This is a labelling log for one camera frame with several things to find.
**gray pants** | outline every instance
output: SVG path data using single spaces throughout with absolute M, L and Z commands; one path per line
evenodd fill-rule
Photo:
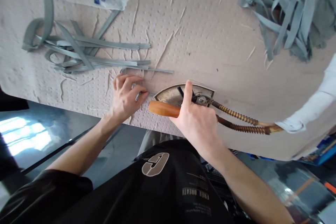
M 143 137 L 138 156 L 147 151 L 148 149 L 152 148 L 154 145 L 173 139 L 185 139 L 185 138 L 148 129 Z

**person's left hand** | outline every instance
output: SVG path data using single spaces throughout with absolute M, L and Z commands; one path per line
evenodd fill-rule
M 136 85 L 132 88 L 134 82 L 142 81 L 143 78 L 135 75 L 119 74 L 113 80 L 113 102 L 109 115 L 123 123 L 127 118 L 133 115 L 143 104 L 148 96 L 147 89 L 143 86 Z

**black t-shirt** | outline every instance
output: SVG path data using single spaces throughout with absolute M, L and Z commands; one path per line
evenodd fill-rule
M 95 190 L 88 178 L 46 170 L 12 195 L 0 222 L 243 223 L 234 221 L 184 140 L 154 146 Z

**table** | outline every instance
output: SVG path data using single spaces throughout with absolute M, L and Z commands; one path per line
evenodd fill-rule
M 107 41 L 146 42 L 152 48 L 130 52 L 101 49 L 97 57 L 119 60 L 151 60 L 151 66 L 174 70 L 174 74 L 127 71 L 144 76 L 142 85 L 150 93 L 191 79 L 216 91 L 219 103 L 260 121 L 281 121 L 298 110 L 316 91 L 336 51 L 333 37 L 324 50 L 313 50 L 309 64 L 282 50 L 268 70 L 264 66 L 265 46 L 258 21 L 238 0 L 129 0 L 126 9 L 104 35 Z M 45 51 L 21 49 L 28 23 L 42 17 L 43 0 L 0 0 L 1 87 L 13 96 L 62 109 L 102 117 L 112 101 L 109 74 L 120 69 L 88 71 L 70 78 L 55 72 L 44 59 Z M 86 36 L 92 36 L 109 15 L 108 10 L 54 0 L 55 20 L 74 33 L 76 20 Z M 60 34 L 57 29 L 52 34 Z M 181 135 L 168 118 L 147 111 L 148 102 L 125 123 Z M 307 130 L 270 136 L 235 132 L 218 125 L 220 137 L 232 149 L 278 160 L 290 160 L 314 148 L 336 124 L 332 104 Z M 221 117 L 241 123 L 216 111 Z

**orange wooden handle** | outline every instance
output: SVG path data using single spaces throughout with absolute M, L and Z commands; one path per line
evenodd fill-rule
M 179 107 L 175 107 L 168 103 L 161 101 L 150 101 L 148 105 L 148 111 L 160 116 L 178 117 L 180 114 Z

